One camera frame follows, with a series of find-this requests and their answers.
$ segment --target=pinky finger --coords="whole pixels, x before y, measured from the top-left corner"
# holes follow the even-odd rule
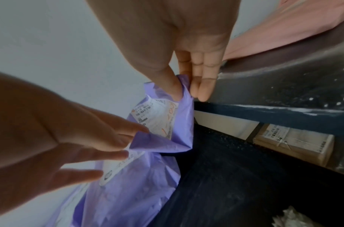
[[[60,169],[52,177],[44,193],[54,191],[59,188],[68,187],[74,184],[95,181],[102,176],[103,171],[101,170]]]

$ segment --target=brown box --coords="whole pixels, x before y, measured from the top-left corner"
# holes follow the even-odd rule
[[[334,148],[334,139],[333,135],[265,124],[253,142],[325,167]]]

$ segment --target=black surface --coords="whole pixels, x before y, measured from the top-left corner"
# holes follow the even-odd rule
[[[344,175],[196,125],[182,178],[154,226],[270,227],[289,205],[344,226]]]
[[[344,137],[344,23],[292,45],[229,61],[195,110]]]

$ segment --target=white label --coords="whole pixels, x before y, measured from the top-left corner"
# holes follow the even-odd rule
[[[131,115],[151,133],[171,139],[177,109],[177,102],[148,97],[146,102],[132,110]]]
[[[100,179],[100,186],[104,186],[110,181],[119,171],[121,171],[125,166],[133,162],[134,160],[141,157],[145,152],[136,152],[129,150],[129,156],[123,161],[113,161],[105,160],[103,162],[103,177]]]
[[[333,135],[272,124],[268,126],[263,136],[279,143],[303,148],[320,154],[327,150],[333,138]]]
[[[89,187],[89,184],[81,184],[78,186],[78,189],[62,205],[60,214],[55,221],[54,227],[70,226],[74,212],[75,212],[75,207],[82,199],[88,187]]]

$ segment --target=skin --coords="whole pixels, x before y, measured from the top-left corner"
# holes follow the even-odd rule
[[[182,98],[169,62],[190,76],[190,93],[213,92],[240,0],[87,0],[126,60]],[[140,124],[94,110],[0,73],[0,215],[43,193],[99,179],[66,163],[124,160]]]
[[[126,60],[170,94],[182,87],[169,67],[173,51],[190,93],[206,101],[238,16],[240,0],[87,0]]]

